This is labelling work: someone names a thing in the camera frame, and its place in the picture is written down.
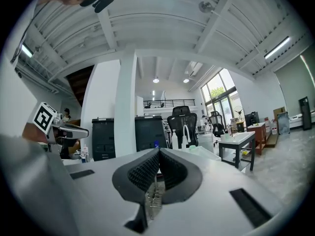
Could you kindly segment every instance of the window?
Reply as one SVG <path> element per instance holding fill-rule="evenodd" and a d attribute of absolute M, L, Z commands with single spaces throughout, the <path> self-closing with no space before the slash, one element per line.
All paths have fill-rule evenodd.
<path fill-rule="evenodd" d="M 202 88 L 202 92 L 203 92 L 203 97 L 204 97 L 204 99 L 205 99 L 205 102 L 210 101 L 211 98 L 210 98 L 210 94 L 209 94 L 207 85 L 205 85 L 205 86 Z"/>
<path fill-rule="evenodd" d="M 221 78 L 223 80 L 223 83 L 225 85 L 225 89 L 226 90 L 229 90 L 231 89 L 232 87 L 234 87 L 234 82 L 232 80 L 232 77 L 230 75 L 230 73 L 228 72 L 228 70 L 226 69 L 223 69 L 221 72 L 220 72 L 220 75 L 221 75 Z"/>
<path fill-rule="evenodd" d="M 222 115 L 222 121 L 226 125 L 231 124 L 232 118 L 240 118 L 245 121 L 244 110 L 235 84 L 228 70 L 222 69 L 205 86 L 202 93 L 207 107 L 208 115 L 212 111 L 218 111 Z"/>
<path fill-rule="evenodd" d="M 224 85 L 219 74 L 209 81 L 207 85 L 212 99 L 225 92 Z"/>

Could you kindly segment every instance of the tree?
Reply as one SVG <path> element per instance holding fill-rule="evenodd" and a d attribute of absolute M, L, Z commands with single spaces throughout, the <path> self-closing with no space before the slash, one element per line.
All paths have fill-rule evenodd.
<path fill-rule="evenodd" d="M 219 87 L 219 88 L 212 89 L 210 93 L 211 93 L 211 98 L 215 98 L 216 96 L 224 93 L 224 88 Z"/>

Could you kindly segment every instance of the fluorescent light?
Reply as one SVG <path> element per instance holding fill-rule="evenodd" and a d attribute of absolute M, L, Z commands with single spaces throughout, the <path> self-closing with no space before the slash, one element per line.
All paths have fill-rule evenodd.
<path fill-rule="evenodd" d="M 278 46 L 276 46 L 273 50 L 271 50 L 268 54 L 265 55 L 265 59 L 268 59 L 271 55 L 273 55 L 277 50 L 279 50 L 282 46 L 284 46 L 287 42 L 289 42 L 290 38 L 287 37 L 284 41 L 282 41 Z"/>
<path fill-rule="evenodd" d="M 28 47 L 26 47 L 24 44 L 22 45 L 22 51 L 29 56 L 30 58 L 33 56 L 33 53 L 30 51 Z"/>
<path fill-rule="evenodd" d="M 306 63 L 306 61 L 305 61 L 305 58 L 304 58 L 302 55 L 300 55 L 300 58 L 301 58 L 301 60 L 303 61 L 304 65 L 306 66 L 306 69 L 308 70 L 308 72 L 309 72 L 309 74 L 310 74 L 310 77 L 311 77 L 312 82 L 313 82 L 313 86 L 314 86 L 314 88 L 315 88 L 315 81 L 314 81 L 314 77 L 313 77 L 313 75 L 312 75 L 312 73 L 311 73 L 311 71 L 310 71 L 310 68 L 309 68 L 309 66 L 307 65 L 307 63 Z"/>

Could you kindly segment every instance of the railing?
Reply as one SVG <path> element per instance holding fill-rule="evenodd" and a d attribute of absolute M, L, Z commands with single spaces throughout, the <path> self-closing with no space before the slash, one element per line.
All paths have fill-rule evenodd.
<path fill-rule="evenodd" d="M 195 106 L 195 100 L 146 100 L 144 108 L 175 108 L 179 106 Z"/>

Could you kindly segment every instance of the cardboard box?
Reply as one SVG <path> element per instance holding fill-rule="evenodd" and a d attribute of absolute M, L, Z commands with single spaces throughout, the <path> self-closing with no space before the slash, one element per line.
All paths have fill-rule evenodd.
<path fill-rule="evenodd" d="M 278 129 L 278 131 L 279 131 L 278 114 L 281 114 L 283 112 L 286 112 L 285 111 L 285 107 L 277 108 L 277 109 L 274 110 L 274 117 L 275 117 L 275 120 L 277 121 L 277 129 Z"/>

